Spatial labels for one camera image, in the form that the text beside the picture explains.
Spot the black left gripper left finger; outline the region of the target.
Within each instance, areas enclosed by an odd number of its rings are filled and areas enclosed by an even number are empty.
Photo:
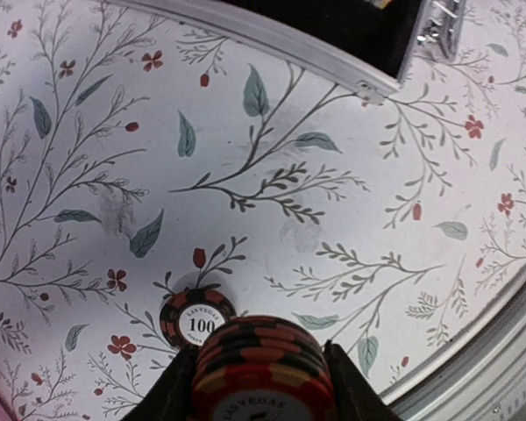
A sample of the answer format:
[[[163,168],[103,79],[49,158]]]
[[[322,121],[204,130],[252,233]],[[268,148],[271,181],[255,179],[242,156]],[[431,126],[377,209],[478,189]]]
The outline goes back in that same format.
[[[183,347],[141,402],[126,414],[126,421],[187,420],[197,356],[197,347]]]

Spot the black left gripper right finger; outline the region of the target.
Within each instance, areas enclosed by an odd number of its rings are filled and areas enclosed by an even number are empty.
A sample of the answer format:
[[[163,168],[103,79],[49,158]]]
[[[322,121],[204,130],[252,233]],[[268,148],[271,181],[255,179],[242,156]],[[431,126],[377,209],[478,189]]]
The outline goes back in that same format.
[[[335,393],[338,420],[395,421],[395,414],[380,399],[341,345],[328,340],[323,356]]]

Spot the single red poker chip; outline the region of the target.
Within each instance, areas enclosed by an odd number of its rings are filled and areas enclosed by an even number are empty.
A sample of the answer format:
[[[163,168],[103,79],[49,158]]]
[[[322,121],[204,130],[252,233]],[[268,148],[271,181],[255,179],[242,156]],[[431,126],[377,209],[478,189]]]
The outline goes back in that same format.
[[[160,329],[170,346],[202,346],[218,328],[236,317],[231,301],[215,289],[188,289],[166,300]]]

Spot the red black poker chip stack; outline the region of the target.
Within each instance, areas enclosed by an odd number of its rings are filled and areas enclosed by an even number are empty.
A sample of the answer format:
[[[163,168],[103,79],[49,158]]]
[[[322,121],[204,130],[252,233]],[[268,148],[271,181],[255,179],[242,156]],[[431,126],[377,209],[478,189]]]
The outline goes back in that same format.
[[[191,383],[192,420],[334,420],[322,348],[281,318],[236,318],[200,348]]]

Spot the aluminium poker case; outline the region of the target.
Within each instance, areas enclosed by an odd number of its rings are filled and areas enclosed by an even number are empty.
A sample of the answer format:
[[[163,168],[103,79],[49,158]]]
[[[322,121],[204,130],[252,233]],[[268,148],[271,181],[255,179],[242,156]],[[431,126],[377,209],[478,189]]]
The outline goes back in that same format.
[[[226,35],[380,104],[415,52],[453,61],[464,1],[124,1]]]

